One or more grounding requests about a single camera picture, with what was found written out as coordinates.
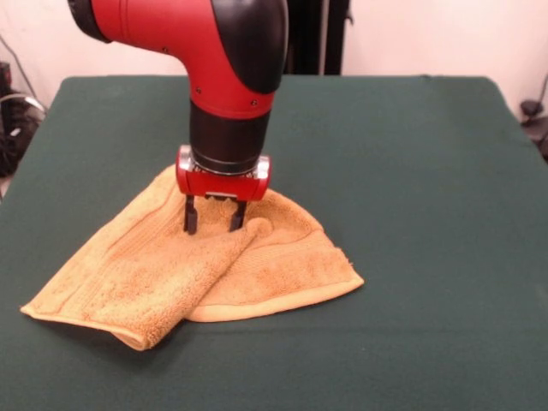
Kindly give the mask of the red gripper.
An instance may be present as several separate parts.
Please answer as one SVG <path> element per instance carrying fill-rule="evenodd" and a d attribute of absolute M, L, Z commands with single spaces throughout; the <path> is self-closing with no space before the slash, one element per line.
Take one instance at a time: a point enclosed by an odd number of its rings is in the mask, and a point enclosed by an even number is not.
<path fill-rule="evenodd" d="M 238 200 L 230 219 L 229 231 L 243 226 L 247 201 L 261 200 L 271 179 L 271 159 L 261 155 L 258 163 L 246 174 L 224 175 L 210 172 L 198 165 L 189 145 L 182 145 L 176 159 L 176 182 L 185 195 L 183 231 L 189 235 L 197 232 L 198 212 L 194 196 L 225 197 Z"/>

